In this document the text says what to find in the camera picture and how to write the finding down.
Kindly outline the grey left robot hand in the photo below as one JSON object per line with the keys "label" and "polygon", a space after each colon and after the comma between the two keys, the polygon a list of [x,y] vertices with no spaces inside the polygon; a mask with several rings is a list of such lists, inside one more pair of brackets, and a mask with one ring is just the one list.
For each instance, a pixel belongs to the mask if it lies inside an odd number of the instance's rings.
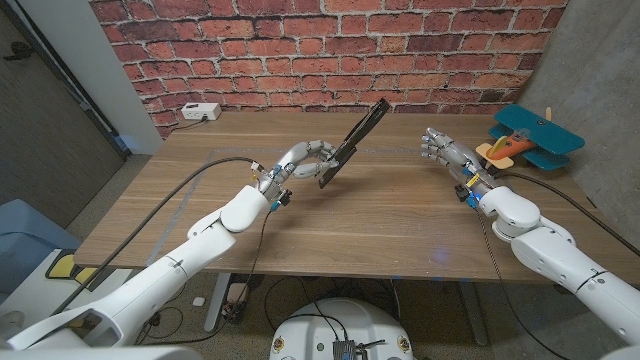
{"label": "grey left robot hand", "polygon": [[260,177],[260,192],[267,200],[272,200],[290,175],[304,179],[337,168],[339,162],[332,158],[335,152],[336,148],[323,140],[296,144]]}

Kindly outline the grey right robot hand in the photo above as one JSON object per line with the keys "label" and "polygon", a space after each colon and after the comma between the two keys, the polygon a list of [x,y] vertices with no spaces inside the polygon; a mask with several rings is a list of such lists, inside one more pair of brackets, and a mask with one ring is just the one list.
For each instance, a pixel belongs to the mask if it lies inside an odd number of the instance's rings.
{"label": "grey right robot hand", "polygon": [[431,127],[426,129],[422,140],[422,156],[445,166],[452,177],[468,190],[484,195],[498,187],[475,153],[463,143]]}

